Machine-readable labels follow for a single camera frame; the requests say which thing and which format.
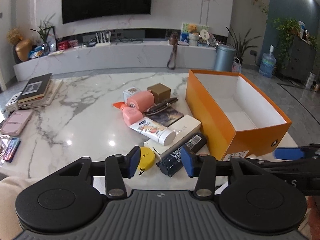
brown cube box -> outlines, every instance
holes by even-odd
[[[148,87],[148,90],[153,94],[156,104],[171,96],[171,89],[161,83]]]

hand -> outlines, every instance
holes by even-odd
[[[309,214],[309,226],[312,240],[320,240],[320,211],[316,206],[315,199],[308,197],[308,208],[311,208]]]

yellow tape measure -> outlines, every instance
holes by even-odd
[[[150,169],[155,161],[155,153],[148,147],[140,147],[141,158],[138,165],[139,175]]]

orange shoe box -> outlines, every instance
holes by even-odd
[[[270,153],[292,123],[239,73],[190,70],[186,101],[217,160]]]

black bottle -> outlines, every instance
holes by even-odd
[[[188,146],[194,153],[198,152],[207,143],[207,138],[200,132],[191,135],[187,141],[172,153],[164,156],[156,165],[163,174],[172,177],[183,166],[181,161],[182,146]]]

